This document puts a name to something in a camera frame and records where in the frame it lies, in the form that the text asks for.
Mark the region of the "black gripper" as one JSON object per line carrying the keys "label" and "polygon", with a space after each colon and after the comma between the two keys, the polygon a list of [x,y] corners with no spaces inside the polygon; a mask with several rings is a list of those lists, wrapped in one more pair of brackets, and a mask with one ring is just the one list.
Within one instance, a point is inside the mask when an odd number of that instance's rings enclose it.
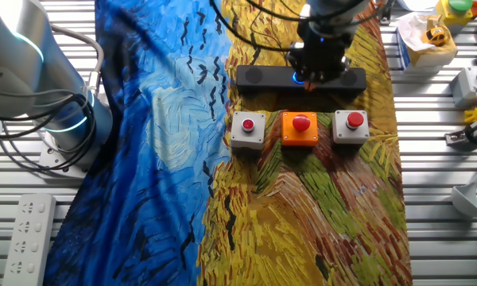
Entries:
{"label": "black gripper", "polygon": [[297,32],[303,42],[291,44],[286,59],[295,81],[305,82],[306,90],[315,90],[318,84],[341,79],[349,72],[349,60],[343,57],[352,42],[350,33],[321,36],[309,23],[300,24]]}

